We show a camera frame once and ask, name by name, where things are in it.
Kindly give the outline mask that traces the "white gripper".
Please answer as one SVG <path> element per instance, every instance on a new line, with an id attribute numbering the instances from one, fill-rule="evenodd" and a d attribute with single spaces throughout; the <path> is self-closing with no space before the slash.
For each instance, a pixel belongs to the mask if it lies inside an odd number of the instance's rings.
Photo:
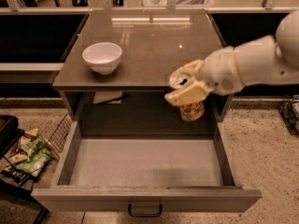
<path id="1" fill-rule="evenodd" d="M 201 79 L 205 82 L 194 81 L 192 84 L 186 84 L 196 77 L 199 70 Z M 219 49 L 208 55 L 204 61 L 195 60 L 184 64 L 169 76 L 169 85 L 171 87 L 184 85 L 164 96 L 173 106 L 202 102 L 208 97 L 209 89 L 222 96 L 241 91 L 244 82 L 238 70 L 235 49 L 233 47 Z"/>

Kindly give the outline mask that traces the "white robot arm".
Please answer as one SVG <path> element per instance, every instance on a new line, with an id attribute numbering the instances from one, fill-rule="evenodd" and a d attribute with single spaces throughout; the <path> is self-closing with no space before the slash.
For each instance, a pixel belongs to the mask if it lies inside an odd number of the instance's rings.
<path id="1" fill-rule="evenodd" d="M 299 11 L 289 13 L 274 35 L 210 53 L 169 76 L 173 89 L 164 96 L 173 106 L 204 101 L 209 94 L 228 95 L 253 85 L 299 83 Z"/>

